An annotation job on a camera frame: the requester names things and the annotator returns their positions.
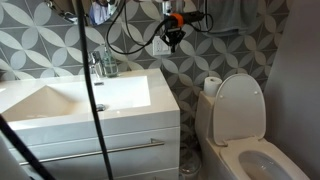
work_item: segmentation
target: drawer handle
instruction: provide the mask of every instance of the drawer handle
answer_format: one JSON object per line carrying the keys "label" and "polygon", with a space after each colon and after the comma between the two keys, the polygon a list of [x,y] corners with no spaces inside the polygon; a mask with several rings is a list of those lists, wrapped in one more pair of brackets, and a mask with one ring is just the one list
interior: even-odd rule
{"label": "drawer handle", "polygon": [[[162,146],[164,144],[165,144],[164,141],[160,141],[160,140],[151,138],[151,142],[147,143],[147,144],[139,144],[139,145],[134,145],[134,146],[122,147],[122,148],[108,149],[107,152],[114,153],[114,152],[128,151],[128,150],[133,150],[133,149],[142,149],[142,148],[147,148],[147,147]],[[42,159],[42,160],[39,160],[39,162],[46,163],[46,162],[60,161],[60,160],[73,159],[73,158],[79,158],[79,157],[94,156],[94,155],[99,155],[99,154],[102,154],[102,151]],[[19,163],[20,166],[25,166],[28,164],[29,164],[28,162]]]}

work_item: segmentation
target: toilet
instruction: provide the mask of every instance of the toilet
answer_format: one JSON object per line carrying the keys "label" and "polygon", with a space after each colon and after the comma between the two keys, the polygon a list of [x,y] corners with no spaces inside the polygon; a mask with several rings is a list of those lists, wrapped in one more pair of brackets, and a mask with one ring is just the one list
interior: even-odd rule
{"label": "toilet", "polygon": [[264,139],[264,98],[249,75],[230,76],[215,97],[200,92],[195,129],[202,151],[202,179],[309,179]]}

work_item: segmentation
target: toilet paper roll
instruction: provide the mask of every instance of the toilet paper roll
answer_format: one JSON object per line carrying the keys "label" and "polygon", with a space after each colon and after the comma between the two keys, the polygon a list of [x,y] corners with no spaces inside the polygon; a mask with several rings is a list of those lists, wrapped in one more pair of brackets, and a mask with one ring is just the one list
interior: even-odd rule
{"label": "toilet paper roll", "polygon": [[220,78],[206,77],[204,80],[204,94],[210,97],[215,97],[222,83]]}

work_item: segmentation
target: toilet seat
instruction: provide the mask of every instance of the toilet seat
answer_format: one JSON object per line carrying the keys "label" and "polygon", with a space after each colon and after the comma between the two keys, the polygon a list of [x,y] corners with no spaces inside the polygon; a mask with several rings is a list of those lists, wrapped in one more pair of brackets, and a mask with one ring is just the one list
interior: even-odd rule
{"label": "toilet seat", "polygon": [[247,74],[235,74],[220,86],[213,108],[213,137],[218,145],[247,137],[263,138],[266,111],[259,84]]}
{"label": "toilet seat", "polygon": [[251,137],[241,140],[231,140],[227,143],[228,146],[221,149],[220,155],[236,179],[251,179],[240,164],[239,157],[244,152],[260,153],[262,156],[271,159],[277,163],[278,167],[282,168],[291,179],[309,179],[283,152],[265,140],[259,141],[257,137]]}

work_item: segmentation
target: power outlet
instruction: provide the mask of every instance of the power outlet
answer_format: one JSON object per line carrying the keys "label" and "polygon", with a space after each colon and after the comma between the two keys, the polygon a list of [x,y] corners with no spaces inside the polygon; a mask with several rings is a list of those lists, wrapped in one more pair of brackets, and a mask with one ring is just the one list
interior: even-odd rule
{"label": "power outlet", "polygon": [[166,55],[171,54],[169,46],[162,41],[160,36],[155,36],[152,41],[153,55]]}

